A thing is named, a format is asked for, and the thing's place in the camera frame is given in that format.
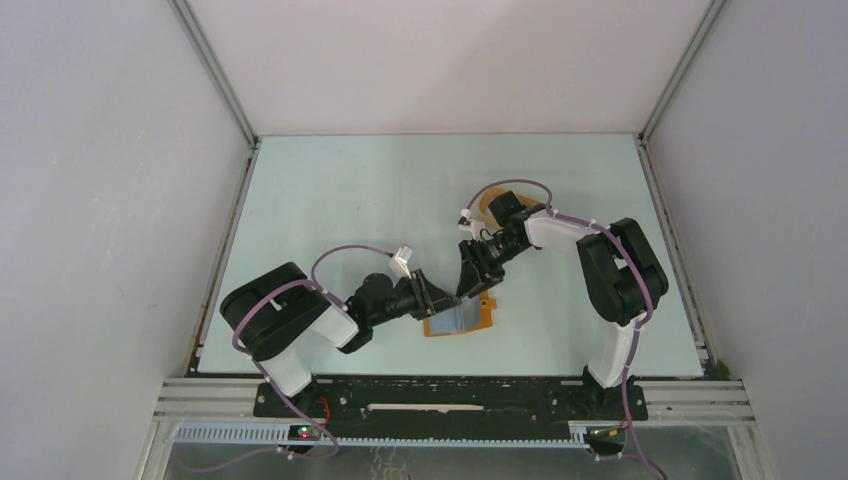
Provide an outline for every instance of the white wall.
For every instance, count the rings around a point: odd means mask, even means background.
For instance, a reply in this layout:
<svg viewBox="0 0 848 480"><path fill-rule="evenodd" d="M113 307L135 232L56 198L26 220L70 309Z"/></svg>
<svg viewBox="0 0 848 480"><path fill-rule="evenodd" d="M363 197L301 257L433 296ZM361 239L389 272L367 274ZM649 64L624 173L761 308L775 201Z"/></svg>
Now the white wall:
<svg viewBox="0 0 848 480"><path fill-rule="evenodd" d="M263 135L635 132L709 0L195 0Z"/></svg>
<svg viewBox="0 0 848 480"><path fill-rule="evenodd" d="M165 0L0 19L0 476L130 478L246 145Z"/></svg>
<svg viewBox="0 0 848 480"><path fill-rule="evenodd" d="M730 2L653 142L722 358L785 479L844 478L848 2Z"/></svg>

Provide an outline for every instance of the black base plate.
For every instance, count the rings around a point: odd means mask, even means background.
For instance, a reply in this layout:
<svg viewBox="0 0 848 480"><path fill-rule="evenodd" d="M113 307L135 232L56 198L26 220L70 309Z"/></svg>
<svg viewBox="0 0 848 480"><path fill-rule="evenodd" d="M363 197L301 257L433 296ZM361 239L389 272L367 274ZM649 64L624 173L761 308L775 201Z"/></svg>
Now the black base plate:
<svg viewBox="0 0 848 480"><path fill-rule="evenodd" d="M634 419L648 418L641 387L628 391ZM259 385L256 417L292 418L267 383ZM624 419L620 403L599 405L576 377L316 376L293 401L329 430L352 438L452 440L570 439L570 420ZM370 404L463 404L482 410L370 410Z"/></svg>

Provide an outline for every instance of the metal frame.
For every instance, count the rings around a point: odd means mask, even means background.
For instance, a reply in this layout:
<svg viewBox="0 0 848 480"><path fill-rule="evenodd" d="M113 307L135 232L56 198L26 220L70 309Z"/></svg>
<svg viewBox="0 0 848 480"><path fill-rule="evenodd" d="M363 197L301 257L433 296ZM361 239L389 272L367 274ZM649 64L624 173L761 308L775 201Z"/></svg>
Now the metal frame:
<svg viewBox="0 0 848 480"><path fill-rule="evenodd" d="M188 0L169 0L177 18L186 30L210 79L231 110L252 150L248 165L237 193L220 256L210 279L209 295L200 315L196 349L190 360L200 355L202 342L212 316L212 305L220 289L221 277L229 252L235 227L241 216L247 186L253 174L258 138L244 113L232 86L212 51ZM645 179L660 221L663 238L668 248L675 278L683 295L684 305L696 346L702 362L716 361L711 345L712 336L703 322L696 294L691 287L686 270L686 259L675 236L673 219L661 188L662 182L651 162L648 143L656 132L680 84L690 71L693 60L700 52L710 31L715 26L727 0L713 0L704 13L680 62L662 92L645 127L634 141L642 163ZM183 441L206 443L250 443L276 445L287 437L288 426L301 423L296 419L269 419L253 417L253 402L259 378L171 378L164 382L153 419L147 433L145 447L138 463L136 480L164 478L171 448ZM775 478L770 459L765 451L757 428L754 413L748 402L744 385L740 381L703 380L641 380L636 382L645 392L649 418L636 426L723 426L728 429L743 480ZM427 442L398 441L394 439L339 439L342 445L351 446L485 446L485 447L545 447L580 448L585 429L613 425L614 422L569 422L575 432L570 441L559 442L456 442L432 440Z"/></svg>

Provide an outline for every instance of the white table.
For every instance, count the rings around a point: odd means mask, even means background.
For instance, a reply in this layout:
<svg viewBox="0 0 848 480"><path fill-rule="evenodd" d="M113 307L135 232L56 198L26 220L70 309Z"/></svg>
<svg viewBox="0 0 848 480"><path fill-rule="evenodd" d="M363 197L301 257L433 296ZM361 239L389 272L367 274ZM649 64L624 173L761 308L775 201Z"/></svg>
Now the white table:
<svg viewBox="0 0 848 480"><path fill-rule="evenodd" d="M230 345L218 312L235 288L294 261L309 273L327 249L365 243L394 251L408 243L413 268L453 291L459 275L459 211L483 185L505 178L546 183L563 213L641 224L669 276L642 336L633 372L702 374L653 202L630 135L412 135L266 137L259 150L198 371L253 373ZM532 186L524 194L544 199ZM318 268L342 299L387 259L344 251ZM315 373L395 375L579 375L602 320L592 308L576 255L527 251L505 265L494 327L427 338L410 317L375 328L374 340L344 355L310 337L301 354Z"/></svg>

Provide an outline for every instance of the robotic arm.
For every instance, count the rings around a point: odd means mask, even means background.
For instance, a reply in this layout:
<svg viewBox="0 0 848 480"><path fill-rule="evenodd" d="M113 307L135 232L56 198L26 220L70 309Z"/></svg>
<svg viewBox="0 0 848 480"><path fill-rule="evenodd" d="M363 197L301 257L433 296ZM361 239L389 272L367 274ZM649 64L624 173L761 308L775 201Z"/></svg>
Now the robotic arm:
<svg viewBox="0 0 848 480"><path fill-rule="evenodd" d="M242 328L240 340L253 359L278 383L288 396L311 382L311 373L297 353L301 335L311 329L344 353L351 353L373 338L373 328L394 318L411 315L417 320L459 305L504 280L504 264L531 247L552 248L572 253L576 245L589 298L605 320L596 342L595 355L584 369L584 383L603 392L619 385L634 324L646 310L645 298L627 268L616 265L619 254L603 234L574 226L552 216L544 204L522 205L507 191L489 203L500 227L491 238L480 235L481 223L463 211L460 228L472 233L459 243L462 261L455 294L433 285L419 270L409 271L411 250L402 247L393 256L392 271L400 277L374 273L346 301L331 302L320 285L306 280L294 263L287 263L227 295L221 314L230 326ZM653 307L668 291L668 280L641 228L625 218L610 225L624 249L636 262L648 287ZM279 290L268 305L257 303ZM252 318L248 313L255 311Z"/></svg>

